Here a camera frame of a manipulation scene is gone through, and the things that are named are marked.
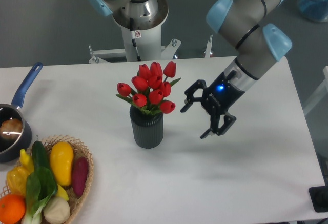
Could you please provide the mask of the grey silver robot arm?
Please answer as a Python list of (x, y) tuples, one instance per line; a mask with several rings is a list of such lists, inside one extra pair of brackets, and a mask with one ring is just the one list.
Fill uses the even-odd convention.
[[(158, 60), (161, 26), (168, 16), (166, 0), (88, 0), (102, 16), (120, 25), (129, 62)], [(238, 56), (209, 85), (196, 81), (185, 92), (182, 112), (195, 102), (210, 116), (206, 135), (223, 135), (235, 122), (228, 110), (257, 80), (291, 49), (291, 40), (275, 25), (259, 22), (284, 0), (218, 0), (206, 21), (237, 51)]]

